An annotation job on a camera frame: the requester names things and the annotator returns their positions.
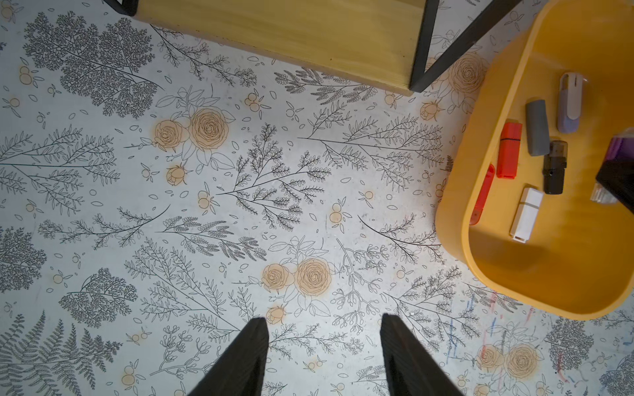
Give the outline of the red rectangular usb flash drive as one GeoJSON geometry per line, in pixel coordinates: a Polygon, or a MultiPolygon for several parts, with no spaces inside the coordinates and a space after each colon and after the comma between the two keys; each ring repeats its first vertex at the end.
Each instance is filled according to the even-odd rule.
{"type": "Polygon", "coordinates": [[[497,162],[497,177],[515,179],[518,171],[519,151],[523,125],[518,122],[506,122],[500,134],[500,147],[497,162]]]}

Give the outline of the yellow plastic storage box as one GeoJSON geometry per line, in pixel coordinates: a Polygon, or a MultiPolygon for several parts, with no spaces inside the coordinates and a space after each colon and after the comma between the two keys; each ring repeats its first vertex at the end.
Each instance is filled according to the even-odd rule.
{"type": "Polygon", "coordinates": [[[551,1],[531,29],[493,60],[457,151],[435,226],[449,254],[486,286],[540,310],[575,320],[599,318],[633,287],[633,216],[591,199],[614,135],[633,125],[633,4],[551,1]],[[525,122],[532,99],[546,102],[551,137],[559,81],[584,76],[581,125],[565,135],[564,190],[544,197],[532,236],[510,230],[523,190],[543,187],[543,159],[526,148],[513,180],[495,179],[478,224],[470,217],[509,120],[525,122]]]}

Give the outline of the grey usb flash drive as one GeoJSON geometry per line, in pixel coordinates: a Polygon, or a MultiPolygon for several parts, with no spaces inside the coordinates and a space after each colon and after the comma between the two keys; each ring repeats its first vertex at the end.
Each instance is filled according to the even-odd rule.
{"type": "Polygon", "coordinates": [[[550,152],[550,135],[546,113],[546,101],[533,100],[525,106],[528,139],[528,153],[532,157],[544,156],[550,152]]]}

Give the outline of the lavender white usb flash drive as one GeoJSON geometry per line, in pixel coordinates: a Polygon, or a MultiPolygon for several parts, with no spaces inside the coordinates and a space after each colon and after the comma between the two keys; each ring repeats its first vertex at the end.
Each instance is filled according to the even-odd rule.
{"type": "Polygon", "coordinates": [[[576,132],[581,123],[584,92],[582,74],[566,72],[560,78],[557,128],[563,134],[576,132]]]}

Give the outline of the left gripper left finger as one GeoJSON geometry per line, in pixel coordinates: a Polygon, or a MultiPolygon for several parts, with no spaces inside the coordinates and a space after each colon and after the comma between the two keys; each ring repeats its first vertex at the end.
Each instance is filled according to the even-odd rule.
{"type": "Polygon", "coordinates": [[[261,395],[268,336],[266,319],[251,319],[189,395],[261,395]]]}

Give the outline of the black usb flash drive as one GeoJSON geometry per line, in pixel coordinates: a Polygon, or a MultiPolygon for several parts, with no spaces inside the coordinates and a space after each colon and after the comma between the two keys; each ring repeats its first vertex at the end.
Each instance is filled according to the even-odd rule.
{"type": "Polygon", "coordinates": [[[543,162],[543,191],[548,195],[563,193],[567,167],[568,143],[563,140],[550,142],[550,152],[543,162]]]}

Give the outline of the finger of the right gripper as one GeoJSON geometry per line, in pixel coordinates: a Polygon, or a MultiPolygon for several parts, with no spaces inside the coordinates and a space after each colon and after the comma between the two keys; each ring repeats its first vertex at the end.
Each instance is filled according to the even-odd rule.
{"type": "Polygon", "coordinates": [[[633,207],[633,160],[605,161],[595,180],[631,213],[633,207]]]}

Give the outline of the purple usb flash drive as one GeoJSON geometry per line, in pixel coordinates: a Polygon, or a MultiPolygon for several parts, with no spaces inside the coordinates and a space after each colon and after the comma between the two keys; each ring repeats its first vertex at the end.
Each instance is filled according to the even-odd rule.
{"type": "Polygon", "coordinates": [[[633,211],[633,128],[610,141],[590,200],[603,205],[620,202],[633,211]]]}

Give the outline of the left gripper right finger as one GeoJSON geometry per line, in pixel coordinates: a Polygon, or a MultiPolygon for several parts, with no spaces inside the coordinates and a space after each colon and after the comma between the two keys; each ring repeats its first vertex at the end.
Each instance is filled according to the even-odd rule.
{"type": "Polygon", "coordinates": [[[399,316],[382,315],[380,336],[391,396],[462,395],[399,316]]]}

